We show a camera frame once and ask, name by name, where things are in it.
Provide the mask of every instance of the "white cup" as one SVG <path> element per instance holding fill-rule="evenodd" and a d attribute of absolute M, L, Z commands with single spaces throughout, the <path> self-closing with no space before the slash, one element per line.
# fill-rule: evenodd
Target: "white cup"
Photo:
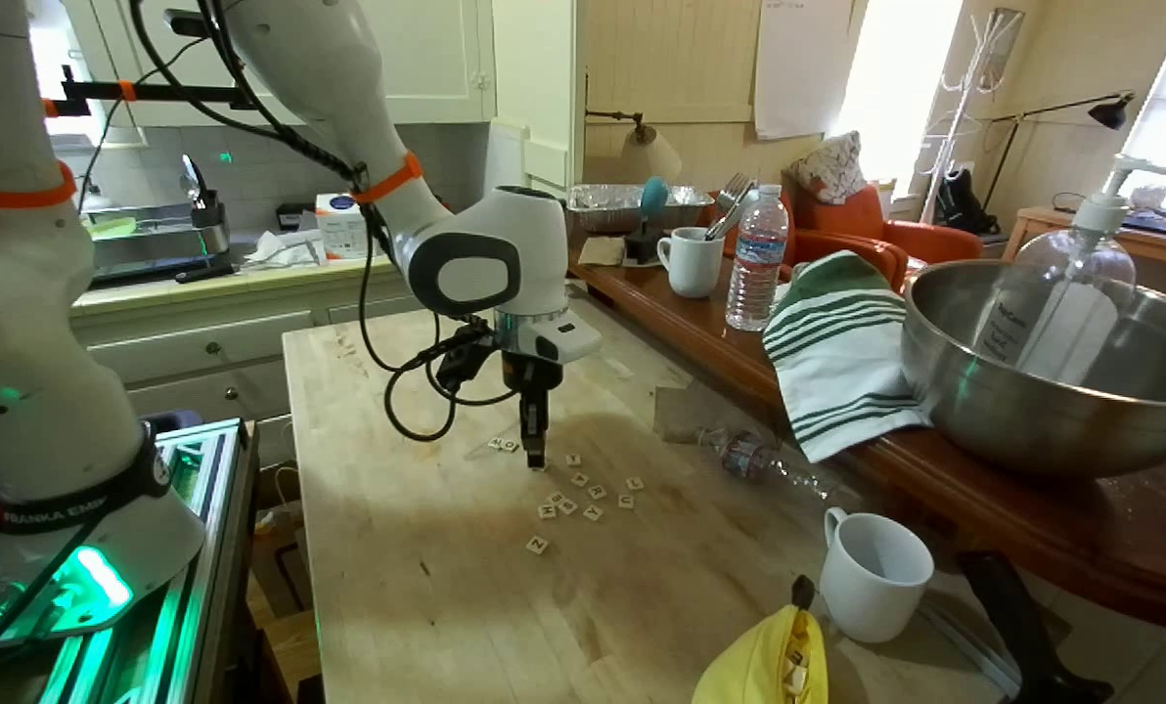
<path fill-rule="evenodd" d="M 870 644 L 898 638 L 935 574 L 926 545 L 875 511 L 831 510 L 820 532 L 819 588 L 831 623 Z"/>
<path fill-rule="evenodd" d="M 678 299 L 708 299 L 722 269 L 722 238 L 708 234 L 708 226 L 671 226 L 658 243 L 658 257 Z"/>

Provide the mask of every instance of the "black cable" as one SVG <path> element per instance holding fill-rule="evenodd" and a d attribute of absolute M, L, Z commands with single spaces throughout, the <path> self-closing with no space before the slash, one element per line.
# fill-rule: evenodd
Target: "black cable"
<path fill-rule="evenodd" d="M 442 420 L 442 428 L 430 432 L 430 434 L 417 434 L 417 432 L 404 428 L 399 415 L 395 415 L 395 384 L 399 384 L 407 372 L 412 372 L 412 369 L 392 372 L 392 378 L 388 378 L 388 387 L 383 387 L 383 415 L 388 415 L 388 421 L 392 421 L 404 437 L 412 437 L 412 441 L 438 441 L 442 434 L 455 432 L 459 402 L 446 402 L 446 420 Z"/>
<path fill-rule="evenodd" d="M 366 295 L 373 295 L 373 274 L 374 274 L 374 243 L 364 238 L 364 268 L 361 268 L 361 287 L 357 287 L 357 329 L 361 329 L 361 344 L 364 344 L 364 354 L 366 354 L 383 372 L 415 369 L 415 359 L 407 359 L 407 363 L 388 363 L 388 359 L 374 354 L 374 342 L 373 342 L 373 329 L 366 329 L 366 311 L 364 311 L 364 301 L 366 301 Z M 430 344 L 438 344 L 438 342 L 442 342 L 442 322 L 438 322 L 438 314 L 435 314 L 430 322 L 435 322 Z"/>
<path fill-rule="evenodd" d="M 261 115 L 261 120 L 272 129 L 272 136 L 276 136 L 287 150 L 301 153 L 305 162 L 315 162 L 322 167 L 338 174 L 340 179 L 357 179 L 357 178 L 364 174 L 361 163 L 344 163 L 340 157 L 334 157 L 334 153 L 323 153 L 322 146 L 305 141 L 296 129 L 282 127 L 282 120 L 265 111 L 265 101 L 253 94 L 253 85 L 241 79 L 241 64 L 240 64 L 233 45 L 231 45 L 231 34 L 225 34 L 225 7 L 222 7 L 222 0 L 198 0 L 195 7 L 198 7 L 203 22 L 207 22 L 211 34 L 214 34 L 214 51 L 220 51 L 220 60 L 222 60 L 222 68 L 225 68 L 233 92 Z"/>
<path fill-rule="evenodd" d="M 177 54 L 169 54 L 165 68 L 178 64 L 178 60 L 185 60 L 190 49 L 198 49 L 198 45 L 203 45 L 203 38 L 190 38 L 190 45 L 177 49 Z M 112 127 L 117 111 L 122 111 L 122 101 L 112 101 L 112 107 L 107 111 L 100 136 L 96 136 L 96 146 L 94 146 L 94 153 L 87 157 L 87 167 L 81 167 L 81 178 L 77 178 L 77 202 L 73 202 L 73 211 L 81 211 L 81 202 L 87 202 L 90 174 L 96 167 L 96 162 L 100 162 L 100 153 L 107 153 L 107 136 L 109 136 L 109 127 Z"/>
<path fill-rule="evenodd" d="M 90 532 L 107 519 L 107 511 L 90 515 L 64 548 L 58 557 L 47 561 L 44 573 L 35 573 L 35 578 L 28 584 L 28 591 L 19 597 L 13 597 L 13 605 L 5 605 L 0 613 L 0 638 L 5 629 L 35 603 L 35 596 L 47 588 L 47 578 L 72 561 L 72 552 L 90 540 Z"/>
<path fill-rule="evenodd" d="M 442 387 L 435 369 L 426 369 L 426 378 L 430 378 L 430 387 L 435 387 L 442 401 L 448 401 L 448 402 L 459 402 L 459 408 L 498 408 L 498 402 L 510 402 L 510 401 L 516 397 L 516 391 L 510 387 L 505 397 L 467 401 L 467 397 Z"/>
<path fill-rule="evenodd" d="M 177 79 L 173 68 L 165 68 L 165 60 L 160 60 L 160 51 L 158 51 L 150 26 L 143 26 L 143 7 L 141 7 L 143 0 L 124 0 L 124 3 L 130 3 L 130 26 L 138 32 L 138 45 L 143 49 L 143 54 L 150 54 L 150 64 L 158 68 L 158 75 L 160 75 L 169 85 L 185 92 L 185 82 Z M 189 107 L 198 111 L 203 116 L 220 120 L 220 127 L 240 129 L 240 135 L 272 136 L 271 129 L 261 129 L 261 127 L 248 127 L 248 120 L 231 120 L 225 115 L 214 115 L 214 111 L 203 107 L 203 101 L 190 101 L 190 99 L 189 99 Z"/>

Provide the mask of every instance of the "cabinet door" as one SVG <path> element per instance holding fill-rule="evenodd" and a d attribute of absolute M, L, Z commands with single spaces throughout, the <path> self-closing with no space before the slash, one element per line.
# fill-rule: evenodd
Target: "cabinet door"
<path fill-rule="evenodd" d="M 491 0 L 489 189 L 565 196 L 583 178 L 579 0 Z"/>
<path fill-rule="evenodd" d="M 240 363 L 276 359 L 282 333 L 308 329 L 308 311 L 291 311 L 272 316 L 240 316 L 222 326 L 173 326 L 150 335 L 90 344 L 87 354 L 112 369 L 122 384 L 160 384 L 195 372 L 222 372 Z"/>
<path fill-rule="evenodd" d="M 133 34 L 124 3 L 68 0 L 72 22 L 87 64 L 96 79 L 141 79 L 152 72 L 143 49 Z M 392 120 L 484 120 L 489 116 L 489 0 L 353 0 L 381 51 Z M 185 45 L 173 34 L 165 12 L 195 7 L 195 0 L 143 3 L 143 26 L 160 60 L 173 60 Z M 178 82 L 231 85 L 211 45 L 190 49 L 173 64 Z M 248 72 L 253 94 L 282 116 L 296 120 L 253 72 Z M 138 101 L 141 127 L 211 127 L 190 107 Z"/>
<path fill-rule="evenodd" d="M 272 415 L 291 411 L 287 372 L 276 359 L 130 387 L 130 402 L 141 420 L 189 411 L 207 421 L 211 420 L 272 420 Z"/>
<path fill-rule="evenodd" d="M 491 0 L 357 0 L 395 120 L 491 116 Z"/>

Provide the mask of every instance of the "striped towel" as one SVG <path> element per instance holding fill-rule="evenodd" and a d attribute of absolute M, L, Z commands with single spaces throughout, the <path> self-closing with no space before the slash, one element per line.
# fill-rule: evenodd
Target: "striped towel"
<path fill-rule="evenodd" d="M 808 262 L 773 301 L 764 347 L 808 462 L 926 428 L 898 372 L 904 299 L 857 253 Z"/>

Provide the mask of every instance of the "stainless steel bowl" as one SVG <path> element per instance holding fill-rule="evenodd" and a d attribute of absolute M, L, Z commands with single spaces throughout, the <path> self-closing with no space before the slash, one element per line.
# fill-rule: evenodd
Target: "stainless steel bowl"
<path fill-rule="evenodd" d="M 1118 290 L 1124 316 L 1078 387 L 970 347 L 1007 262 L 945 262 L 917 277 L 904 376 L 931 421 L 995 471 L 1110 477 L 1166 462 L 1166 299 Z"/>

